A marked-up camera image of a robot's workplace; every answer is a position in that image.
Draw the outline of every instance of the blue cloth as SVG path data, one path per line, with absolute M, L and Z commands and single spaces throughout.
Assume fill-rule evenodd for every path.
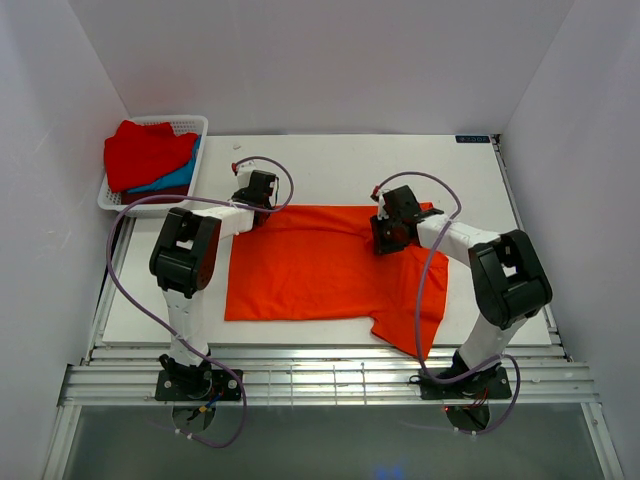
M 189 185 L 191 183 L 191 177 L 193 177 L 193 169 L 196 166 L 196 157 L 198 156 L 198 148 L 200 147 L 200 138 L 193 143 L 193 150 L 191 151 L 191 160 L 187 162 L 184 167 L 180 167 L 178 170 L 160 177 L 149 185 L 143 185 L 142 187 L 132 188 L 128 190 L 129 193 L 143 193 L 154 192 L 156 190 L 164 190 L 165 188 L 179 187 L 181 185 Z

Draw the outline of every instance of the glass panel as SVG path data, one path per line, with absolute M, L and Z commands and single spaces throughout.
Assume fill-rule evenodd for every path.
M 497 418 L 503 407 L 492 407 Z M 224 440 L 240 410 L 220 406 L 205 435 Z M 172 428 L 168 407 L 84 407 L 71 479 L 570 479 L 603 478 L 580 405 L 518 405 L 493 433 L 471 438 L 437 406 L 252 407 L 244 433 L 213 450 Z

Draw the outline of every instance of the folded clothes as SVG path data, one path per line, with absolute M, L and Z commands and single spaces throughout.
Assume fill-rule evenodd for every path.
M 376 213 L 377 207 L 288 206 L 234 237 L 225 320 L 368 316 L 375 335 L 415 355 L 416 294 L 429 250 L 411 245 L 374 255 L 369 217 Z M 444 315 L 448 265 L 437 253 L 429 269 L 420 308 L 425 351 Z
M 104 142 L 104 165 L 112 192 L 148 185 L 191 159 L 195 133 L 176 136 L 169 123 L 137 125 L 125 120 Z
M 141 192 L 131 193 L 122 192 L 120 194 L 120 204 L 129 205 L 130 203 L 140 200 L 141 198 L 152 197 L 153 195 L 186 195 L 189 193 L 189 185 L 180 185 L 179 187 L 165 188 L 162 190 L 155 190 L 153 192 Z M 145 205 L 152 205 L 157 203 L 178 203 L 176 200 L 151 200 Z
M 132 188 L 129 190 L 129 193 L 142 193 L 142 192 L 152 192 L 154 190 L 162 190 L 164 188 L 171 187 L 179 187 L 180 185 L 189 185 L 191 183 L 191 178 L 193 177 L 193 169 L 196 166 L 196 158 L 198 157 L 198 148 L 200 147 L 200 135 L 196 139 L 193 144 L 193 148 L 191 150 L 191 160 L 184 167 L 179 168 L 178 170 L 165 175 L 164 177 L 160 177 L 153 183 L 149 185 L 144 185 L 138 188 Z

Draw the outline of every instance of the small label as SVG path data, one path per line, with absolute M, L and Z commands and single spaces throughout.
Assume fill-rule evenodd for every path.
M 488 135 L 456 135 L 456 143 L 491 143 Z

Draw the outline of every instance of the metal frame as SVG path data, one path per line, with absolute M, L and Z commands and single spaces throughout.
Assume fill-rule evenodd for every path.
M 609 436 L 609 430 L 602 416 L 602 405 L 600 403 L 583 403 L 582 412 L 584 413 L 604 478 L 607 480 L 624 478 L 622 467 Z
M 522 227 L 499 145 L 495 137 L 491 138 L 513 214 L 518 226 Z M 135 220 L 130 218 L 123 223 L 114 251 L 117 273 L 124 264 L 134 223 Z M 113 282 L 107 278 L 94 316 L 86 357 L 81 366 L 68 368 L 43 476 L 47 480 L 62 478 L 64 474 L 82 406 L 166 405 L 153 399 L 160 370 L 156 359 L 165 352 L 166 346 L 112 347 L 102 341 L 114 294 Z M 519 402 L 581 404 L 605 478 L 622 478 L 589 367 L 586 363 L 567 360 L 550 309 L 545 308 L 545 316 L 552 345 L 507 349 L 517 358 L 522 370 Z M 427 365 L 432 368 L 448 366 L 454 350 L 454 346 L 432 348 Z M 407 383 L 408 377 L 418 370 L 418 363 L 393 347 L 211 345 L 211 354 L 231 368 L 244 370 L 250 406 L 444 403 L 441 400 L 420 400 L 419 389 Z M 513 380 L 512 367 L 505 367 Z
M 43 479 L 49 480 L 63 477 L 81 411 L 82 407 L 76 405 L 58 407 L 53 437 L 49 446 L 49 454 L 47 455 L 47 464 L 42 475 Z

